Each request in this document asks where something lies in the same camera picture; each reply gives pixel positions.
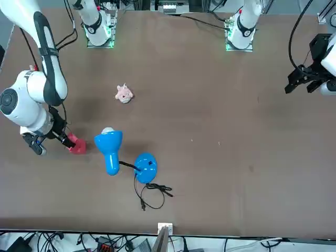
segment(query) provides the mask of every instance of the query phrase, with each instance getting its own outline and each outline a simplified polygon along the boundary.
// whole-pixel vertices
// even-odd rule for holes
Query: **floor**
[[[0,249],[6,250],[9,246],[19,237],[24,237],[28,233],[9,233],[0,236]],[[30,241],[29,245],[33,249],[32,251],[37,250],[37,240],[40,234],[36,234]],[[100,237],[100,235],[93,234],[94,238]],[[83,250],[82,244],[77,244],[79,234],[64,234],[64,239],[54,240],[53,245],[58,251],[76,251],[76,252],[85,252]],[[118,237],[117,235],[110,235],[110,239],[114,239]],[[128,236],[128,240],[132,239],[134,236]],[[155,236],[139,236],[133,241],[133,247],[135,248],[134,251],[136,252],[146,252],[146,250],[139,250],[137,247],[146,239],[148,239],[149,245],[153,248],[155,243]],[[181,237],[172,236],[171,240],[173,242],[174,247],[172,246],[171,242],[169,242],[167,247],[167,252],[177,252],[183,251],[183,240]],[[224,245],[225,245],[225,238],[198,238],[198,237],[186,237],[187,247],[190,252],[224,252]],[[45,239],[43,236],[39,242],[40,251],[43,251],[43,244]],[[83,235],[83,242],[87,251],[93,251],[97,247],[97,243],[89,236]],[[240,246],[245,246],[248,244],[253,243],[254,240],[236,240],[236,239],[229,239],[227,241],[226,252],[230,251],[255,251],[255,252],[267,252],[269,251],[267,248],[264,248],[260,243],[255,243],[254,246],[249,248],[239,248]],[[117,252],[126,252],[124,248],[116,249]],[[307,244],[307,243],[292,243],[292,242],[282,242],[278,246],[273,247],[271,252],[332,252],[335,251],[335,245],[322,245],[322,244]]]
[[[263,0],[264,4],[267,4],[269,0]],[[321,11],[328,0],[315,0],[312,2],[311,6],[307,10],[307,14],[316,15],[317,12]],[[41,8],[46,7],[63,7],[64,3],[62,0],[38,0]],[[226,5],[219,8],[219,12],[235,12],[238,8],[243,5],[244,0],[228,0]],[[274,0],[272,7],[269,10],[269,14],[299,14],[305,7],[308,0]],[[12,23],[0,13],[0,45],[3,48],[7,48],[8,40],[12,31]]]

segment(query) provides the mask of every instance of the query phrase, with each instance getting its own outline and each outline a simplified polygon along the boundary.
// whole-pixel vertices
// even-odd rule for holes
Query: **robotic arm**
[[[20,133],[36,154],[45,154],[45,138],[57,138],[71,149],[76,146],[64,133],[66,125],[52,106],[63,103],[68,94],[53,34],[36,0],[0,0],[0,10],[34,39],[42,59],[43,71],[22,71],[15,83],[0,96],[0,110],[20,126]],[[49,105],[46,111],[42,103]]]
[[[97,9],[95,0],[73,0],[73,8],[79,13],[86,36],[94,46],[102,46],[111,38],[111,17]]]
[[[234,27],[228,41],[237,49],[249,46],[256,31],[256,24],[262,11],[260,0],[245,0],[243,7],[233,16]]]
[[[299,85],[309,83],[307,92],[321,87],[323,95],[336,95],[336,33],[317,34],[309,43],[313,63],[305,67],[299,65],[288,75],[286,93],[291,93]]]

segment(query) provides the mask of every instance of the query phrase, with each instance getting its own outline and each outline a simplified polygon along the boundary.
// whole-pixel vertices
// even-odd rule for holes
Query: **lamp shade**
[[[119,171],[118,151],[122,142],[122,131],[101,133],[94,138],[98,150],[104,155],[106,172],[116,175]]]

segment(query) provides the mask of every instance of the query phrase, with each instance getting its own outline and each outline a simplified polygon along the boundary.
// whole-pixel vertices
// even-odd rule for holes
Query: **black cable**
[[[306,58],[304,59],[304,62],[303,62],[303,65],[306,63],[306,60],[308,58],[309,53],[310,53],[310,50],[307,52]]]
[[[50,247],[50,245],[51,245],[53,252],[58,252],[58,250],[54,247],[54,245],[53,245],[53,243],[52,243],[52,242],[53,242],[52,240],[54,240],[55,237],[56,237],[57,235],[56,235],[56,234],[53,234],[53,235],[52,235],[53,237],[51,237],[51,236],[49,236],[49,234],[47,233],[47,236],[48,236],[48,239],[49,239],[48,250],[49,250],[49,247]]]
[[[270,244],[268,241],[267,241],[267,245],[264,245],[263,243],[260,243],[264,248],[269,248],[269,249],[271,249],[271,248],[273,248],[273,247],[276,247],[276,246],[278,246],[279,244],[281,243],[281,241],[278,241],[278,242],[276,242],[276,243],[274,243],[274,244]]]
[[[127,166],[127,167],[130,167],[130,168],[133,168],[135,170],[137,170],[138,172],[141,172],[141,170],[139,168],[137,168],[135,165],[133,164],[129,164],[129,163],[126,163],[124,161],[119,161],[119,164],[122,164],[124,166]]]
[[[192,20],[194,20],[194,21],[197,21],[197,22],[200,22],[200,23],[203,23],[203,24],[206,24],[206,25],[210,25],[210,26],[213,26],[213,27],[222,29],[222,30],[230,30],[229,28],[225,28],[225,27],[218,26],[218,25],[213,25],[213,24],[207,23],[207,22],[205,22],[205,21],[203,21],[203,20],[199,20],[199,19],[197,19],[197,18],[194,18],[194,17],[188,17],[188,16],[179,16],[179,17],[189,18],[189,19],[192,19]]]
[[[227,241],[228,241],[229,239],[226,239],[225,240],[225,244],[224,244],[224,251],[223,252],[226,252],[226,244],[227,244]]]
[[[76,31],[76,29],[73,29],[72,33],[70,33],[69,35],[67,35],[64,39],[62,39],[60,42],[58,42],[55,45],[59,46],[60,44],[62,44],[66,39],[70,38],[75,33],[75,31]]]
[[[28,46],[29,51],[30,51],[30,54],[31,54],[31,56],[32,56],[32,58],[33,58],[34,64],[35,64],[35,66],[36,66],[36,68],[37,68],[37,71],[39,71],[39,69],[38,69],[38,65],[37,65],[37,62],[36,62],[36,59],[35,59],[35,56],[34,56],[34,54],[33,54],[32,48],[30,47],[30,44],[29,44],[28,39],[27,39],[27,37],[26,37],[26,34],[25,34],[25,32],[22,30],[22,28],[20,28],[20,31],[21,31],[22,35],[24,36],[24,38],[25,38],[25,40],[26,40],[27,46]]]
[[[72,11],[71,11],[71,7],[70,7],[70,4],[69,4],[69,1],[68,0],[63,0],[64,2],[64,5],[65,5],[65,9],[68,13],[68,16],[70,18],[70,20],[72,21],[72,23],[74,24],[75,23],[75,19],[74,19],[74,15],[72,14]],[[63,41],[65,41],[67,38],[69,38],[70,36],[72,36],[73,34],[76,34],[75,38],[63,45],[61,45],[60,47],[57,48],[58,51],[60,51],[62,48],[66,47],[67,45],[70,45],[72,44],[73,42],[75,42],[78,38],[78,33],[77,33],[77,30],[76,28],[74,28],[74,30],[72,31],[71,34],[67,35],[64,39],[62,39],[59,43],[56,44],[56,46],[60,45]]]
[[[214,13],[212,10],[209,10],[209,13],[211,13],[212,15],[214,15],[215,18],[217,18],[219,21],[225,22],[226,19],[225,18],[220,18],[216,13]]]
[[[65,134],[65,129],[67,127],[67,110],[65,109],[64,103],[62,102],[63,112],[64,112],[64,127],[63,134]]]
[[[74,38],[73,40],[71,40],[71,41],[69,41],[69,42],[67,42],[67,43],[65,43],[65,44],[63,44],[63,45],[61,45],[60,47],[57,48],[57,50],[60,51],[62,48],[64,48],[64,47],[66,47],[66,46],[72,44],[73,42],[75,42],[75,41],[77,40],[77,38],[78,38],[78,33],[77,33],[77,30],[76,30],[76,29],[75,29],[75,34],[76,34],[76,36],[75,36],[75,38]]]
[[[170,239],[170,241],[172,242],[172,246],[173,246],[173,250],[174,250],[174,252],[176,252],[176,251],[175,251],[175,246],[174,246],[174,241],[172,240],[172,237],[169,236],[169,239]]]
[[[217,10],[217,8],[222,4],[223,6],[226,4],[226,2],[227,2],[227,0],[222,0],[222,1],[220,1],[219,2],[219,4],[217,4],[217,6],[212,10],[213,12],[215,11],[215,10]]]
[[[318,75],[312,75],[310,73],[306,73],[304,72],[302,69],[300,69],[296,64],[295,62],[293,61],[293,57],[292,57],[292,49],[291,49],[291,46],[292,46],[292,40],[293,40],[293,35],[294,35],[294,32],[296,30],[296,28],[298,27],[303,15],[305,14],[305,12],[307,11],[308,7],[310,6],[310,4],[313,2],[314,0],[309,0],[309,2],[306,4],[305,8],[303,9],[303,11],[301,12],[298,20],[296,21],[294,27],[293,27],[293,30],[290,34],[290,37],[289,37],[289,43],[288,43],[288,56],[289,56],[289,60],[291,62],[291,64],[295,67],[295,69],[297,71],[299,71],[302,75],[304,76],[309,76],[309,77],[314,77],[316,79],[316,77],[318,77]]]
[[[334,28],[336,28],[336,26],[334,26],[334,25],[332,25],[332,24],[331,24],[331,19],[332,19],[332,17],[333,17],[334,15],[336,15],[336,13],[334,13],[334,14],[332,14],[332,15],[330,16],[329,23],[330,23],[330,26],[331,26],[331,27],[334,27]]]
[[[128,240],[128,242],[131,242],[131,241],[133,241],[134,239],[136,239],[136,238],[138,238],[138,237],[139,237],[139,236],[137,235],[137,236],[133,237],[132,239]],[[116,252],[122,250],[122,248],[123,248],[126,244],[127,244],[127,243],[125,243],[124,245],[122,245]]]
[[[147,183],[145,184],[145,186],[143,187],[143,189],[141,190],[141,193],[139,194],[138,191],[137,191],[137,187],[135,186],[135,179],[136,179],[136,176],[134,176],[134,190],[135,190],[135,193],[136,195],[138,196],[138,198],[140,199],[140,203],[141,203],[141,208],[142,210],[145,211],[146,209],[146,206],[150,207],[151,209],[160,209],[163,205],[164,205],[164,201],[165,201],[165,196],[164,194],[166,194],[167,196],[169,197],[173,197],[172,194],[168,193],[167,191],[171,191],[172,188],[171,187],[167,187],[165,185],[158,185],[158,184],[155,184],[155,183]],[[151,205],[149,205],[143,198],[142,198],[142,193],[143,191],[145,190],[145,188],[149,189],[149,190],[153,190],[153,189],[158,189],[161,193],[162,193],[162,197],[163,197],[163,201],[162,201],[162,204],[161,206],[159,207],[153,207]]]

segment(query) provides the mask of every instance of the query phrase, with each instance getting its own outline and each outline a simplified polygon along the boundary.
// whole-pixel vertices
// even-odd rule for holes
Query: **lamp base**
[[[134,165],[141,170],[141,172],[136,170],[134,171],[140,183],[147,184],[152,182],[158,171],[158,164],[152,154],[140,154],[136,159]]]

